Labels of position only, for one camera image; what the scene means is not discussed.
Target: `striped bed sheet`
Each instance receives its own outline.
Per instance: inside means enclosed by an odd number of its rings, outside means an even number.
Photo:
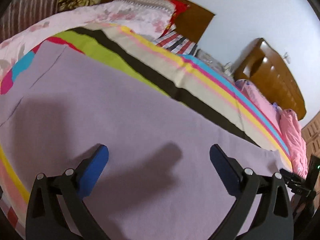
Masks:
[[[67,44],[112,68],[180,101],[223,129],[264,149],[278,151],[287,170],[290,155],[281,134],[264,114],[232,83],[193,56],[172,54],[115,24],[89,24],[47,39]],[[39,46],[27,53],[5,76],[1,93],[31,64]],[[1,209],[24,237],[29,192],[25,189],[0,146]]]

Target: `purple bed sheet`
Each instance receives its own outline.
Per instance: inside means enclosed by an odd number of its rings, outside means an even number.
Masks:
[[[257,174],[283,167],[277,152],[238,138],[126,74],[45,41],[0,97],[0,140],[27,190],[105,144],[110,158],[84,200],[111,239],[208,239],[231,208],[209,159],[218,143]],[[241,232],[253,219],[257,196]]]

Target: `white wall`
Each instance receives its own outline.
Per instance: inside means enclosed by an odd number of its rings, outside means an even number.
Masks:
[[[307,0],[191,0],[216,14],[199,45],[223,64],[263,37],[281,55],[305,99],[307,124],[320,110],[320,21]]]

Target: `screw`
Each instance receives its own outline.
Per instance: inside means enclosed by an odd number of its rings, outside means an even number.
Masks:
[[[253,170],[251,170],[250,168],[245,168],[244,169],[244,173],[247,175],[252,175],[253,174]]]
[[[275,177],[276,177],[277,179],[282,179],[282,175],[281,175],[279,172],[276,172],[276,173],[275,173]]]
[[[66,174],[67,176],[71,176],[73,173],[74,173],[74,170],[73,170],[73,169],[67,169],[66,172],[65,172],[65,174]]]
[[[44,177],[44,174],[43,173],[39,173],[38,175],[37,175],[37,179],[43,179],[43,177]]]

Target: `striped curtain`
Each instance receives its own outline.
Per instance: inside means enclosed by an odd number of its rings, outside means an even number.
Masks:
[[[0,43],[57,13],[59,0],[12,0],[0,19]]]

